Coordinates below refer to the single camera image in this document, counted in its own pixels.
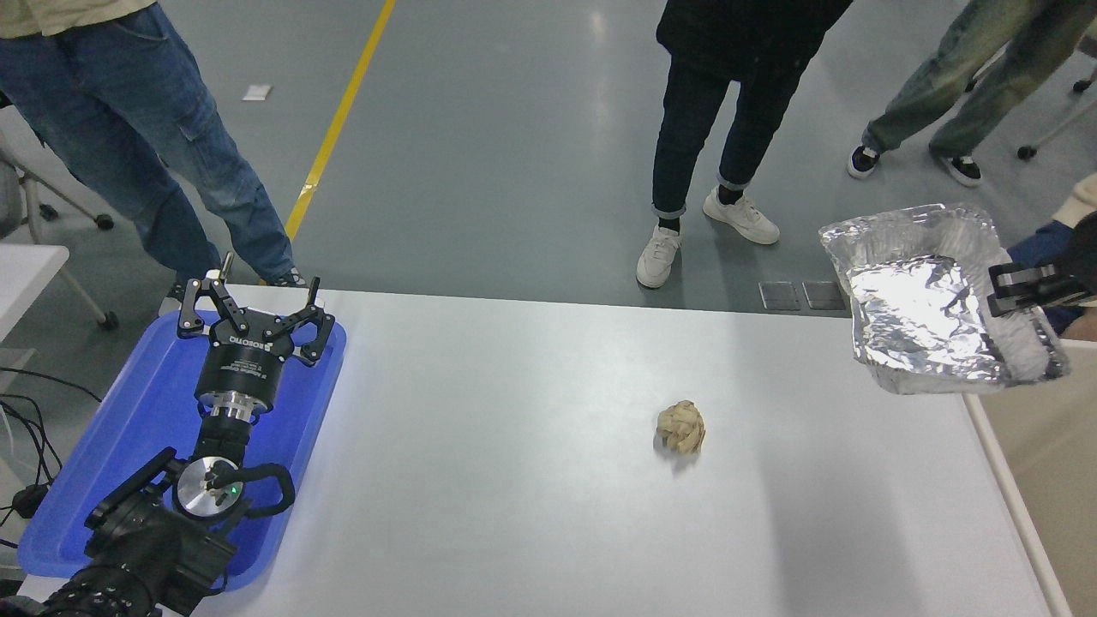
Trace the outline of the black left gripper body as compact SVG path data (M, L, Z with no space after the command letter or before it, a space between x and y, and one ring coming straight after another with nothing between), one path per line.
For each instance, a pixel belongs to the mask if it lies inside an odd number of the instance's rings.
M272 329L260 326L255 332L238 333L229 321L215 325L210 332L210 351L200 371L195 399L213 407L216 395L237 392L255 399L259 410L274 410L283 368L295 345L286 332L264 341L262 334Z

